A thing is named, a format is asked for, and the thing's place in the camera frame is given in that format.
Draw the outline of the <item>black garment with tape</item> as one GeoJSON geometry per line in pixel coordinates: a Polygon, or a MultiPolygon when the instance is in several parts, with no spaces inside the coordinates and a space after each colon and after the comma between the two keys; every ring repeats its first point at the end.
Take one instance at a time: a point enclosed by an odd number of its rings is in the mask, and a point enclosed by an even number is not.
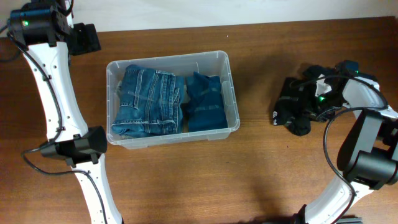
{"type": "Polygon", "coordinates": [[[286,78],[272,112],[273,125],[285,126],[296,136],[304,136],[311,131],[310,118],[305,112],[313,109],[315,85],[295,88],[304,82],[293,77],[286,78]]]}

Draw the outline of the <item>teal blue garment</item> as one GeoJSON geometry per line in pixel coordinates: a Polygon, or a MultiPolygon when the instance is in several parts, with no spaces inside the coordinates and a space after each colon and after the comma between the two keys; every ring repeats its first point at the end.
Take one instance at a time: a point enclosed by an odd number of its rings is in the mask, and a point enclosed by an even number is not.
{"type": "Polygon", "coordinates": [[[228,127],[219,76],[194,72],[186,78],[190,101],[185,106],[188,131],[207,131],[228,127]]]}

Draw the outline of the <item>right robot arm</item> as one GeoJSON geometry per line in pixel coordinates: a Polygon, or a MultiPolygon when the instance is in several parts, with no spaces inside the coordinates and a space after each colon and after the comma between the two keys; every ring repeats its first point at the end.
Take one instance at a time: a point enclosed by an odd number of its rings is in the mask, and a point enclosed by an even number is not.
{"type": "Polygon", "coordinates": [[[345,213],[361,198],[397,182],[397,112],[388,104],[374,75],[344,60],[334,68],[312,65],[301,80],[287,84],[301,116],[326,123],[325,159],[335,176],[321,195],[293,215],[290,223],[350,223],[345,213]],[[356,121],[343,141],[337,162],[328,154],[328,133],[341,115],[356,121]]]}

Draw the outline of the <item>clear plastic storage bin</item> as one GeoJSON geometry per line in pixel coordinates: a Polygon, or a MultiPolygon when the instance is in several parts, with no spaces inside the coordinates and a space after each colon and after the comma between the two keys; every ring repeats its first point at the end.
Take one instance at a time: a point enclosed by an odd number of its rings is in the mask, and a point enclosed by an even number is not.
{"type": "Polygon", "coordinates": [[[112,61],[106,67],[107,84],[107,124],[106,138],[112,145],[126,149],[140,149],[145,147],[175,144],[181,142],[226,139],[230,133],[238,130],[240,118],[234,92],[228,54],[222,50],[200,52],[194,54],[171,55],[164,57],[139,58],[112,61]],[[218,76],[221,81],[221,94],[228,127],[209,131],[189,132],[184,126],[183,133],[147,138],[123,137],[114,133],[111,125],[119,111],[119,96],[117,94],[119,82],[123,79],[126,67],[135,64],[142,67],[154,68],[174,75],[187,77],[194,72],[202,75],[218,76]]]}

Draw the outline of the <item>light blue jeans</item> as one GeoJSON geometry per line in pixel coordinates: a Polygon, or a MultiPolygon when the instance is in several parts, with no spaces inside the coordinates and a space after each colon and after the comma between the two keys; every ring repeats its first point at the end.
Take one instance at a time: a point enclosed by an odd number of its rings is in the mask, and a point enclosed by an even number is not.
{"type": "Polygon", "coordinates": [[[121,96],[121,94],[122,94],[122,84],[123,84],[123,81],[121,80],[121,81],[119,81],[119,83],[118,83],[118,85],[117,85],[117,87],[116,87],[116,94],[117,94],[117,96],[118,97],[120,97],[121,96]]]}

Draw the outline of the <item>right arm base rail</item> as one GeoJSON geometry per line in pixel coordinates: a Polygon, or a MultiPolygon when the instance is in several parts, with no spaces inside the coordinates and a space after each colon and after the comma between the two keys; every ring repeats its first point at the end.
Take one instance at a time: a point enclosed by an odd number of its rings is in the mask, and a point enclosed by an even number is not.
{"type": "Polygon", "coordinates": [[[363,224],[363,219],[357,216],[346,216],[333,221],[332,224],[363,224]]]}

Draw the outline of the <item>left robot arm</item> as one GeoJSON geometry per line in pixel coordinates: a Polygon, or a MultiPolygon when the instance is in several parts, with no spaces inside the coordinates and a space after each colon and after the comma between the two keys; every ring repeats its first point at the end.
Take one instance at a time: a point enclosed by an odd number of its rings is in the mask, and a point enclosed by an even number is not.
{"type": "Polygon", "coordinates": [[[35,151],[65,161],[78,179],[92,223],[123,223],[106,176],[106,132],[88,127],[70,78],[70,57],[101,50],[93,24],[73,23],[73,1],[35,0],[13,10],[7,36],[23,53],[37,84],[47,141],[35,151]]]}

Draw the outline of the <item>dark blue jeans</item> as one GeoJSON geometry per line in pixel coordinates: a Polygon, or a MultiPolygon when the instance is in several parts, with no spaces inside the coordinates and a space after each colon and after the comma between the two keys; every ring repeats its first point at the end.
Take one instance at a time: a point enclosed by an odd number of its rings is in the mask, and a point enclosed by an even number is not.
{"type": "Polygon", "coordinates": [[[119,97],[114,133],[132,138],[182,132],[184,77],[153,68],[129,65],[119,97]]]}

